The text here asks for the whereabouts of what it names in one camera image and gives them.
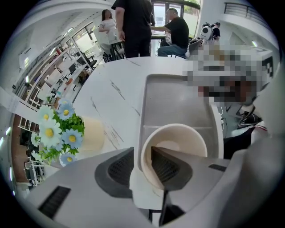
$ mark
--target black pants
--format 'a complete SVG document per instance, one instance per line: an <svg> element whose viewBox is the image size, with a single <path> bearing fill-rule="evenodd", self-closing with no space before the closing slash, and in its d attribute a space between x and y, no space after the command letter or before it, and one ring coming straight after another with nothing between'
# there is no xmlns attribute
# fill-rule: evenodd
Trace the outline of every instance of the black pants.
<svg viewBox="0 0 285 228"><path fill-rule="evenodd" d="M150 56L150 42L151 36L149 37L139 37L136 36L126 37L124 42L124 50L126 58L138 57L138 54L141 57Z"/></svg>

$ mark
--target man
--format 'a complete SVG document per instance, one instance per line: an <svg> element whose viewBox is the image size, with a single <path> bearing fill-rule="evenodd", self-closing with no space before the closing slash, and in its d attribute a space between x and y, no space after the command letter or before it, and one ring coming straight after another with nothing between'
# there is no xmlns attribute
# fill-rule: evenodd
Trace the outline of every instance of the man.
<svg viewBox="0 0 285 228"><path fill-rule="evenodd" d="M157 50L158 56L184 55L188 48L188 25L183 18L178 16L178 12L174 8L167 10L166 15L171 22L165 26L151 27L155 31L170 30L171 32L171 45L168 43L161 44L161 47Z"/></svg>
<svg viewBox="0 0 285 228"><path fill-rule="evenodd" d="M119 38L124 42L126 57L150 56L151 2L116 0L112 9L116 10Z"/></svg>

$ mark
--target computer monitor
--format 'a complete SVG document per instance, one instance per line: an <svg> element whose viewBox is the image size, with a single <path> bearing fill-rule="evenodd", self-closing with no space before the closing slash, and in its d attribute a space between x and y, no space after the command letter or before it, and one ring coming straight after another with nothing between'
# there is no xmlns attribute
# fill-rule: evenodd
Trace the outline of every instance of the computer monitor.
<svg viewBox="0 0 285 228"><path fill-rule="evenodd" d="M72 64L71 67L69 67L70 74L73 74L75 70L76 70L75 64Z"/></svg>
<svg viewBox="0 0 285 228"><path fill-rule="evenodd" d="M80 63L81 65L86 64L84 59L82 57L80 57L79 59L76 60L78 63Z"/></svg>

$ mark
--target person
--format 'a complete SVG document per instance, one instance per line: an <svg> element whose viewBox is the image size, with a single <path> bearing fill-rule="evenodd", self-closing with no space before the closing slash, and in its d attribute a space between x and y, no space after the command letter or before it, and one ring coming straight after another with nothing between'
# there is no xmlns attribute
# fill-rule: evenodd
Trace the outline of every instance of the person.
<svg viewBox="0 0 285 228"><path fill-rule="evenodd" d="M102 22L99 26L99 32L106 32L109 42L117 39L116 37L117 23L113 19L112 13L108 9L102 11Z"/></svg>
<svg viewBox="0 0 285 228"><path fill-rule="evenodd" d="M211 25L211 27L213 29L213 39L215 41L219 41L219 39L220 39L220 29L219 29L220 26L221 26L220 22L216 22L215 24Z"/></svg>
<svg viewBox="0 0 285 228"><path fill-rule="evenodd" d="M167 57L168 55L184 55L188 48L189 28L186 21L178 16L178 12L174 8L167 10L167 17L171 22L165 26L151 27L155 31L171 32L171 44L160 43L160 48L157 50L158 56Z"/></svg>
<svg viewBox="0 0 285 228"><path fill-rule="evenodd" d="M124 42L126 57L150 56L151 2L116 0L112 9L116 10L119 38Z"/></svg>
<svg viewBox="0 0 285 228"><path fill-rule="evenodd" d="M153 14L151 14L151 26L155 26L155 16L153 16Z"/></svg>
<svg viewBox="0 0 285 228"><path fill-rule="evenodd" d="M155 16L153 14L151 14L151 26L154 27L155 26Z"/></svg>

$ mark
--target ceiling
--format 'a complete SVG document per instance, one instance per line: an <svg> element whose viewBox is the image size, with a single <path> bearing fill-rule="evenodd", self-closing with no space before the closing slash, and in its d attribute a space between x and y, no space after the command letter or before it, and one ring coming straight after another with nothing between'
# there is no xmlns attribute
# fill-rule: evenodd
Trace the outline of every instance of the ceiling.
<svg viewBox="0 0 285 228"><path fill-rule="evenodd" d="M9 41L0 63L0 86L12 91L12 85L22 79L19 55L33 47L38 55L45 51L49 44L62 36L71 27L77 31L86 23L101 15L102 10L68 11L46 17L24 29L13 40Z"/></svg>

